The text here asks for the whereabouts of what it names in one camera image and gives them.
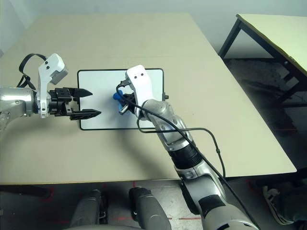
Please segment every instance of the table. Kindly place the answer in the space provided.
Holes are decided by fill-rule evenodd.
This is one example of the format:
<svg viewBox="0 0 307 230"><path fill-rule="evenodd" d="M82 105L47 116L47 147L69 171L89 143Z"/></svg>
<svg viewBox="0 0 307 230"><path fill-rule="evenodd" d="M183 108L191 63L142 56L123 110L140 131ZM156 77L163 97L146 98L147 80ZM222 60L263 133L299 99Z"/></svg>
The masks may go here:
<svg viewBox="0 0 307 230"><path fill-rule="evenodd" d="M127 69L137 64L162 68L175 113L188 127L206 127L215 134L226 176L296 171L189 14L41 17L0 58L0 85L15 86L21 77L20 61L33 52L56 52L63 58L70 73L57 87L77 87L79 69ZM35 85L40 63L34 58L25 68ZM192 135L221 172L211 137L204 132ZM0 137L1 184L177 178L155 134L82 131L67 117L34 115L16 119Z"/></svg>
<svg viewBox="0 0 307 230"><path fill-rule="evenodd" d="M298 83L280 96L272 106L307 106L307 103L283 103L294 93L307 91L307 17L261 14L236 16L237 21L219 51L219 56L225 57L242 29L289 71L285 81L293 77L298 80Z"/></svg>

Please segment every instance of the white board surface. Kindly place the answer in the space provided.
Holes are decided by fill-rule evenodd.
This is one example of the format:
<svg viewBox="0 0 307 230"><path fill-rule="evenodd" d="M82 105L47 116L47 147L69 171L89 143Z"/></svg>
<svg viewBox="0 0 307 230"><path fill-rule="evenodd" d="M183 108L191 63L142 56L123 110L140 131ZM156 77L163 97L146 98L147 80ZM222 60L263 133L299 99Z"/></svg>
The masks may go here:
<svg viewBox="0 0 307 230"><path fill-rule="evenodd" d="M161 101L164 92L164 76L162 69L146 69L153 85L153 96ZM80 110L95 109L101 114L80 121L82 130L93 129L129 129L137 128L137 118L130 111L120 115L119 102L113 99L116 86L125 79L126 69L80 70L78 71L78 87L93 93L92 96L80 98ZM120 88L123 93L132 93L129 86ZM149 121L140 121L140 127L153 127Z"/></svg>

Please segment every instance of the white wall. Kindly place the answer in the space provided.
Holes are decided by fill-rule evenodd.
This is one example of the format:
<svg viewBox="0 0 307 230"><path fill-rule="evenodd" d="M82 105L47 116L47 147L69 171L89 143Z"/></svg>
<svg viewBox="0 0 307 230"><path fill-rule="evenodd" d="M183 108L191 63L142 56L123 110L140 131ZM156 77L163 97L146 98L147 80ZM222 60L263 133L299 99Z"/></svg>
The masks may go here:
<svg viewBox="0 0 307 230"><path fill-rule="evenodd" d="M216 51L233 26L237 13L307 16L307 0L24 0L32 15L95 12L189 12ZM244 32L229 57L268 57Z"/></svg>
<svg viewBox="0 0 307 230"><path fill-rule="evenodd" d="M0 0L0 56L26 31L40 14L31 0Z"/></svg>

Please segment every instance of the gray floor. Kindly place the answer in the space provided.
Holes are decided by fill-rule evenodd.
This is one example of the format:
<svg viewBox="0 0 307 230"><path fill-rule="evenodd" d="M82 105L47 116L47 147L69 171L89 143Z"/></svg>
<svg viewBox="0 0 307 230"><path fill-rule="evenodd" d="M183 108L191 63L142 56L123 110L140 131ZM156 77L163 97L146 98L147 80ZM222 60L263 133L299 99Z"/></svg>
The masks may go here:
<svg viewBox="0 0 307 230"><path fill-rule="evenodd" d="M249 79L265 84L280 86L287 89L282 77L286 72L278 64L259 61L231 60L227 63L231 72L237 79ZM307 125L304 122L307 109L287 109L298 132L288 137L277 137L291 160L303 166L307 163L306 146L302 142L306 139ZM294 230L294 225L280 226L270 214L259 190L252 190L246 179L231 181L231 186L246 204L263 230ZM152 190L170 219L174 230L201 229L201 220L188 210L178 181L137 181L117 183L93 184L58 184L45 185L53 189L51 199L43 200L34 196L0 193L0 207L3 214L0 218L2 230L60 230L68 227L70 218L79 199L92 189L106 191L109 196L110 224L128 225L137 227L138 224L131 219L128 201L128 190L133 186L143 186ZM238 205L235 199L227 193L229 202Z"/></svg>

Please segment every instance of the black cable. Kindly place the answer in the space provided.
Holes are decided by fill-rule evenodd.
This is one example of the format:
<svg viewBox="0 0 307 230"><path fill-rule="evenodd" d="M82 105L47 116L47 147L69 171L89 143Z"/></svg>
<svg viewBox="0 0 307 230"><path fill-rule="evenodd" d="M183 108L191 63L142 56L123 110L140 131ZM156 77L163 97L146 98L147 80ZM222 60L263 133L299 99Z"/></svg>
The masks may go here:
<svg viewBox="0 0 307 230"><path fill-rule="evenodd" d="M179 129L177 128L177 126L175 126L172 122L170 122L169 120L167 120L166 118L160 116L159 114L156 114L148 109L145 109L139 105L137 105L136 103L133 103L129 100L127 100L124 96L121 95L121 93L119 92L119 88L120 87L125 87L126 84L124 84L124 82L121 82L121 84L119 84L116 87L116 92L118 93L118 95L128 104L131 104L139 109L141 109L142 111L145 111L147 113L150 113L158 118L160 118L161 120L165 121L166 123L168 123L169 125L171 125L178 133L181 134L181 136L202 156L203 160L209 165L209 167L221 178L221 180L223 181L223 183L226 185L226 187L229 189L229 191L233 194L233 196L237 199L237 201L239 202L239 204L242 206L242 208L244 209L244 211L246 212L247 216L250 218L250 220L256 225L256 227L260 230L260 227L258 226L258 224L256 223L256 221L254 220L253 216L249 213L249 211L247 210L247 208L245 207L245 205L243 204L243 202L241 201L241 199L239 198L239 196L235 193L235 191L232 189L232 187L229 185L229 183L226 181L226 179L220 174L220 172L202 155L202 153L198 150L198 148L196 147L196 145L190 141L190 139L188 137L186 137L186 135Z"/></svg>
<svg viewBox="0 0 307 230"><path fill-rule="evenodd" d="M17 84L16 86L17 88L24 88L28 85L32 90L36 90L35 86L30 82L31 78L24 73L25 65L27 64L28 60L33 56L38 56L44 61L46 61L47 59L46 56L41 55L41 54L28 54L27 56L25 56L25 58L22 60L18 68L18 70L23 74L23 76L21 77L19 83Z"/></svg>
<svg viewBox="0 0 307 230"><path fill-rule="evenodd" d="M138 118L137 121L136 121L136 124L138 126L138 130L141 132L141 133L172 133L172 132L177 132L176 130L159 130L159 131L144 131L142 130L142 128L140 127L140 119ZM214 145L215 145L215 149L216 149L216 153L220 159L220 163L221 163L221 166L222 166L222 170L223 170L223 177L226 177L226 170L225 170L225 166L224 166L224 162L223 162L223 159L222 159L222 156L221 156L221 151L217 145L217 142L216 142L216 139L215 139L215 136L213 135L213 133L206 129L206 128L201 128L201 127L198 127L198 128L182 128L180 129L181 131L195 131L195 130L201 130L201 131L206 131L207 133L209 133L213 139L213 142L214 142Z"/></svg>

